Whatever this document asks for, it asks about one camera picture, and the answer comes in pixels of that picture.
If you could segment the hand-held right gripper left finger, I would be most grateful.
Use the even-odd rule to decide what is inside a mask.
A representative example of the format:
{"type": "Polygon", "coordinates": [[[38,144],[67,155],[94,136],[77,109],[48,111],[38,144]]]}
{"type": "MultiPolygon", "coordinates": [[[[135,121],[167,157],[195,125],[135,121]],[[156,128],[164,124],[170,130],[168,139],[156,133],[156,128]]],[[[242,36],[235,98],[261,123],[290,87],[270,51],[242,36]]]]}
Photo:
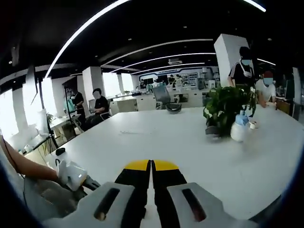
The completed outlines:
{"type": "Polygon", "coordinates": [[[150,160],[127,164],[114,182],[100,184],[96,190],[82,185],[74,212],[63,218],[50,218],[47,228],[138,228],[145,216],[150,160]]]}

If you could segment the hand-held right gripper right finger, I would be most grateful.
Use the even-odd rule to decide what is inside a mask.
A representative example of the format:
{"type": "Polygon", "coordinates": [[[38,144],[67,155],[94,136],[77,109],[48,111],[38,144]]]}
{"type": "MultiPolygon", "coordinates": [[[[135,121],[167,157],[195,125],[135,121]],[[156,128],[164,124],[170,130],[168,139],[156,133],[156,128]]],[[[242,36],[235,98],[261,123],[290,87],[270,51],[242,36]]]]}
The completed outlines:
{"type": "Polygon", "coordinates": [[[195,182],[188,183],[178,166],[152,161],[154,202],[164,228],[256,228],[257,223],[229,215],[221,200],[195,182]]]}

